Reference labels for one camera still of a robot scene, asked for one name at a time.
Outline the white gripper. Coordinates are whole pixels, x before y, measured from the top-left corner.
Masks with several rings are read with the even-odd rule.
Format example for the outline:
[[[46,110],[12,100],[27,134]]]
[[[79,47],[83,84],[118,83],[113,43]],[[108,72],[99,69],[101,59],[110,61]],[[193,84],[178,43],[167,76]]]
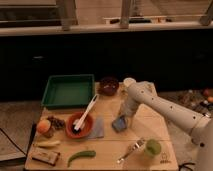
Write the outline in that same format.
[[[128,96],[120,106],[120,114],[127,116],[125,120],[128,129],[132,128],[133,116],[136,114],[138,108],[139,103],[130,96]]]

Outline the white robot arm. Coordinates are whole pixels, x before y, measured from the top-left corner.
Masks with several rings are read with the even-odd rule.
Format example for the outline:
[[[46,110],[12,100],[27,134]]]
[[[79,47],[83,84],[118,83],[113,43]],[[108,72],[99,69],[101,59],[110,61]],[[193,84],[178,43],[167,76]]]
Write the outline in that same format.
[[[213,171],[213,118],[153,94],[148,85],[147,81],[125,85],[127,97],[121,105],[121,113],[132,117],[141,104],[149,106],[182,129],[198,144],[194,171]]]

